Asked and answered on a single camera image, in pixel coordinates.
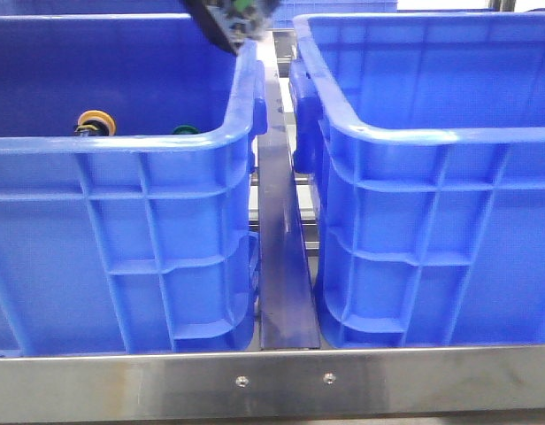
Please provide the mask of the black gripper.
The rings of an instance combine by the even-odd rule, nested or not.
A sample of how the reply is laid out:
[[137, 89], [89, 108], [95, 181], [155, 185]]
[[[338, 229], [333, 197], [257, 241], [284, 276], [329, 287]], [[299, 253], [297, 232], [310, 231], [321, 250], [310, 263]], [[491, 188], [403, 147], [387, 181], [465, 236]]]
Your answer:
[[260, 41], [281, 1], [184, 0], [181, 4], [215, 46], [238, 55], [248, 41]]

